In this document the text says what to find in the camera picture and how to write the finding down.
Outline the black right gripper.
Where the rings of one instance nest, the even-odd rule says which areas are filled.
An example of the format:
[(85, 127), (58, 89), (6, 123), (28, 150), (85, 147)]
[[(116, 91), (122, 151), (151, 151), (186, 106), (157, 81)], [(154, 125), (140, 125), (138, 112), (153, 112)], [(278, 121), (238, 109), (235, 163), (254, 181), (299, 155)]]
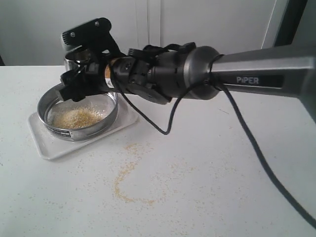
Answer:
[(82, 46), (77, 48), (88, 49), (91, 59), (86, 65), (60, 76), (62, 86), (58, 89), (58, 97), (62, 101), (78, 102), (87, 96), (110, 91), (105, 82), (106, 66), (110, 60), (125, 56), (111, 36), (111, 28), (110, 20), (102, 17), (69, 29), (83, 32)]

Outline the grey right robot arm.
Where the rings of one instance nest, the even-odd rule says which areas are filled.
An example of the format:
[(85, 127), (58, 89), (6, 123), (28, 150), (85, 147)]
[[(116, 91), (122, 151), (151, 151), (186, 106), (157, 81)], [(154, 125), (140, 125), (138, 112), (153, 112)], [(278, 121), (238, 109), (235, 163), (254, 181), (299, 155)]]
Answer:
[(66, 60), (58, 97), (75, 102), (90, 95), (133, 94), (157, 104), (173, 98), (209, 100), (230, 91), (296, 97), (316, 116), (316, 49), (286, 45), (220, 54), (190, 42), (120, 51), (111, 22), (96, 18), (61, 35)]

